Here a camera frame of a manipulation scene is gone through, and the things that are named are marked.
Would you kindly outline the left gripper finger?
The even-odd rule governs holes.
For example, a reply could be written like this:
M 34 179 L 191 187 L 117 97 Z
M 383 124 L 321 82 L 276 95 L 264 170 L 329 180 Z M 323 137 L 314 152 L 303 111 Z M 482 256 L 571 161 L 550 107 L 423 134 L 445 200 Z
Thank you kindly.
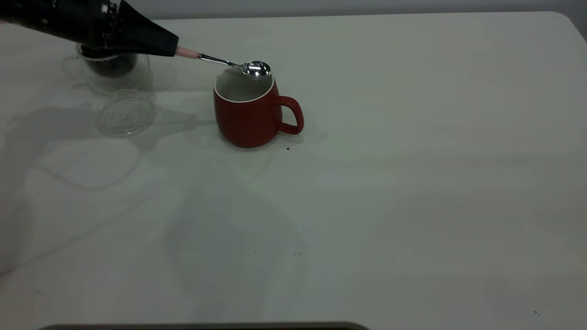
M 122 0 L 117 11 L 117 47 L 177 47 L 179 37 Z
M 92 47 L 91 44 L 85 44 L 85 56 L 90 58 L 105 58 L 113 55 L 122 54 L 143 54 L 143 55 L 156 55 L 173 57 L 176 54 L 178 43 L 167 43 L 162 47 L 139 47 L 139 48 L 127 48 L 127 49 L 107 49 L 100 47 Z

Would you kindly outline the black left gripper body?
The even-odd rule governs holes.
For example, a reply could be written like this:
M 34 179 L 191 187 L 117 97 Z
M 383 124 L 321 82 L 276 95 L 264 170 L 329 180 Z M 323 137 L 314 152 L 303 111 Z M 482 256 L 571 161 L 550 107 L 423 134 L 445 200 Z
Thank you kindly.
M 105 49 L 118 10 L 119 4 L 111 0 L 47 0 L 46 33 Z

